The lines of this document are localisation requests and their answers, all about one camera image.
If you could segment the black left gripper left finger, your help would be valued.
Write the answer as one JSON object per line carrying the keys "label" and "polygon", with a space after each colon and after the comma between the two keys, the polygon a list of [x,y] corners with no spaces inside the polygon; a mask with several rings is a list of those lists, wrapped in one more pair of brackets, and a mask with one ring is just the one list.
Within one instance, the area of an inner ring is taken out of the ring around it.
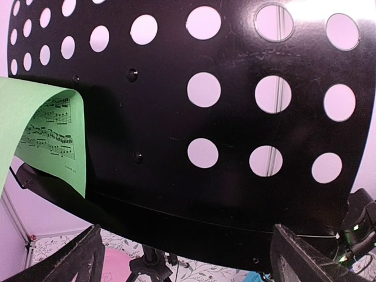
{"label": "black left gripper left finger", "polygon": [[104,256],[105,247],[97,224],[88,227],[53,255],[6,281],[101,281]]}

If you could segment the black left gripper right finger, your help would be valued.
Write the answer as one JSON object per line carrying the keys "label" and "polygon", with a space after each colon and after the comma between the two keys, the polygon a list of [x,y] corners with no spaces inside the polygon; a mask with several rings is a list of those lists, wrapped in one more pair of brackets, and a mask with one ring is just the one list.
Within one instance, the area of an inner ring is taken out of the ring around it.
{"label": "black left gripper right finger", "polygon": [[274,281],[364,281],[280,224],[274,226],[270,261]]}

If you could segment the green paper sheet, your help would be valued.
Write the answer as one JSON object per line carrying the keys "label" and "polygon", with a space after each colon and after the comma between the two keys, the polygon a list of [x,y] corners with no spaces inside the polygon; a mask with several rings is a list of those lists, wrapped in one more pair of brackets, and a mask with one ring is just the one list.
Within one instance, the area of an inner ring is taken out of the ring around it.
{"label": "green paper sheet", "polygon": [[73,90],[1,78],[1,185],[14,157],[56,176],[81,196],[86,186],[83,99]]}

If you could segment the black perforated music stand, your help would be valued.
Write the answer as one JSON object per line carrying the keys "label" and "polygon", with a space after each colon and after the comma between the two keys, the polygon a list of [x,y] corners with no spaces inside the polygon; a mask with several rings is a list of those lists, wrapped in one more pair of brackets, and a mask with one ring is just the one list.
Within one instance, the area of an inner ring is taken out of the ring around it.
{"label": "black perforated music stand", "polygon": [[374,1],[13,1],[9,78],[83,99],[86,186],[18,183],[142,245],[274,281],[274,226],[335,261],[375,100]]}

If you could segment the blue sheet music paper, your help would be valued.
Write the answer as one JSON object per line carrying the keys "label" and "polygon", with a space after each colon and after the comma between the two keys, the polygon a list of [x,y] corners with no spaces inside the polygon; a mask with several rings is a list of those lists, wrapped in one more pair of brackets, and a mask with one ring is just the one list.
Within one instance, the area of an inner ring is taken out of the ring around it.
{"label": "blue sheet music paper", "polygon": [[243,282],[263,282],[259,273],[250,271],[244,278]]}

